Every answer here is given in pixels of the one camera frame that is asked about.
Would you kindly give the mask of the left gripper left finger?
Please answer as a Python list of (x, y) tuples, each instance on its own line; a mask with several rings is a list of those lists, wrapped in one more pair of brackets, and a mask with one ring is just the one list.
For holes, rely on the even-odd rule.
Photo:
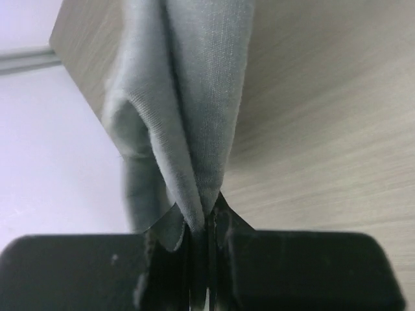
[(189, 309), (189, 235), (177, 206), (146, 234), (147, 270), (142, 282), (143, 310)]

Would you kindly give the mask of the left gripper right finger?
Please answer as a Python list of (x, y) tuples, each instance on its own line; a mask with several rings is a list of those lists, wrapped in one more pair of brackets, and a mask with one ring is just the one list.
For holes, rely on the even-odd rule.
[(223, 194), (207, 220), (209, 310), (233, 310), (228, 238), (234, 230), (252, 233), (255, 229), (228, 205)]

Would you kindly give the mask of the grey long sleeve shirt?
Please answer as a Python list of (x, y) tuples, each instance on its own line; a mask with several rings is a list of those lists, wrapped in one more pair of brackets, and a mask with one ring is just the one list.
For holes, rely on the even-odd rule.
[(243, 91), (253, 1), (125, 1), (102, 123), (125, 164), (135, 230), (204, 228)]

